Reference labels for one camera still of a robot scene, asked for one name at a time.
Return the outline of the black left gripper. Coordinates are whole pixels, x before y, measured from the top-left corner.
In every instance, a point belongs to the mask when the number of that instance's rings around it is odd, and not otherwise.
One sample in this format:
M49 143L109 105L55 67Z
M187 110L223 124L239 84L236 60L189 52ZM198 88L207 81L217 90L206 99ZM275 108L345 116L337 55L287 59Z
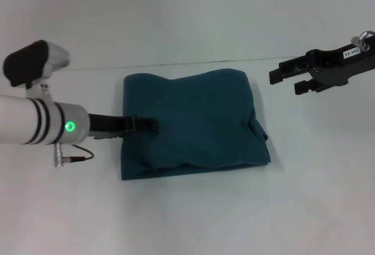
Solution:
M158 132L159 123L153 118L119 117L109 115L89 114L89 137L96 140L123 138L132 132Z

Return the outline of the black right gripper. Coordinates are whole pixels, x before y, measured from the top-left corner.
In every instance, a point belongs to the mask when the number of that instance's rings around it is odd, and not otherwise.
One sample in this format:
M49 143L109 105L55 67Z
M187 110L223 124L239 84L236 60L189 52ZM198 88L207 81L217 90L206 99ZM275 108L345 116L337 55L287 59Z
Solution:
M353 38L352 43L335 50L314 49L304 56L281 62L269 72L270 84L308 73L311 79L294 84L295 94L309 91L320 93L332 87L344 86L355 75L374 69L374 39Z

